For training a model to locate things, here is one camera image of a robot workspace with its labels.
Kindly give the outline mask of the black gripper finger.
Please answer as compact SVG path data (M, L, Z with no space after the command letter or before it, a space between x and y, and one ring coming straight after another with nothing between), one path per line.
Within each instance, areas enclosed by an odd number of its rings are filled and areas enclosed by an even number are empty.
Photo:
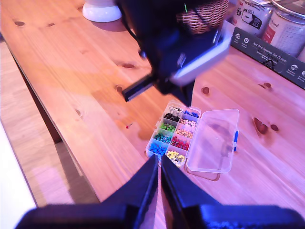
M171 94L182 102L185 106L188 106L188 88L187 86L177 86L172 83L160 83L158 84L158 90L163 95Z
M201 206L220 203L193 183L167 156L162 156L162 190L166 224L172 229L207 229Z
M190 107L192 105L192 97L193 97L193 88L194 88L194 81L187 84L184 87L184 95L185 95L185 105Z
M119 228L153 228L158 196L158 163L158 157L151 156L127 183L103 201L109 207L123 210Z

